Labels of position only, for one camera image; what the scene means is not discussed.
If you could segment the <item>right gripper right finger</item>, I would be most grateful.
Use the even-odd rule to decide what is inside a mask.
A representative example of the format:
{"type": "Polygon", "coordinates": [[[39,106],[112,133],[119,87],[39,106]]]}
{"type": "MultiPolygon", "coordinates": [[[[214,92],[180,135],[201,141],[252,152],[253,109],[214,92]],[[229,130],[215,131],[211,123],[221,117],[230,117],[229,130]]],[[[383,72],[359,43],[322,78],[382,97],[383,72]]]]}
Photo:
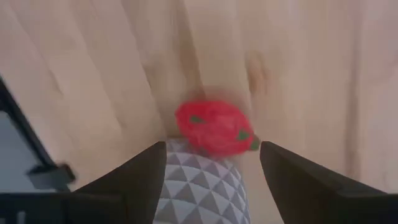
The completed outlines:
{"type": "Polygon", "coordinates": [[[385,223],[385,193],[272,142],[261,144],[266,182],[284,223],[385,223]]]}

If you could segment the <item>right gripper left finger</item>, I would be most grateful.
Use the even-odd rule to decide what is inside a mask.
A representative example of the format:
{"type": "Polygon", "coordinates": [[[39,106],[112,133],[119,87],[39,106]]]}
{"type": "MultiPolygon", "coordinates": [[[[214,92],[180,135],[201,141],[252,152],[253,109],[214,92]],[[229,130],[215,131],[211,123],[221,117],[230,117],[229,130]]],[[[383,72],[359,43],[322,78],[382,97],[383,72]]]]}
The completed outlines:
{"type": "Polygon", "coordinates": [[[128,223],[151,224],[164,183],[166,160],[166,143],[159,141],[75,192],[119,195],[126,205],[128,223]]]}

